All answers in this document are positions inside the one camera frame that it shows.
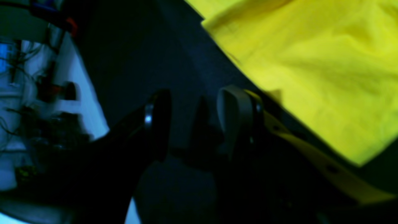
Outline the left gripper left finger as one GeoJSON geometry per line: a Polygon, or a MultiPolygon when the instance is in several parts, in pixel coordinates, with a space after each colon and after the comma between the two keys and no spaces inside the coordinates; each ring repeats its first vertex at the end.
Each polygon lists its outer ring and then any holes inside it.
{"type": "Polygon", "coordinates": [[[140,177],[165,160],[171,110],[170,90],[159,90],[99,139],[33,147],[38,174],[1,193],[1,214],[30,224],[123,224],[140,177]]]}

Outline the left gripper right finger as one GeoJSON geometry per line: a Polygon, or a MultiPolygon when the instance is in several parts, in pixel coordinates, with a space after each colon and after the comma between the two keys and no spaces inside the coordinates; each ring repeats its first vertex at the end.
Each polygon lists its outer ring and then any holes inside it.
{"type": "Polygon", "coordinates": [[[259,93],[220,88],[234,202],[229,223],[396,224],[397,194],[378,189],[297,137],[265,109],[259,93]]]}

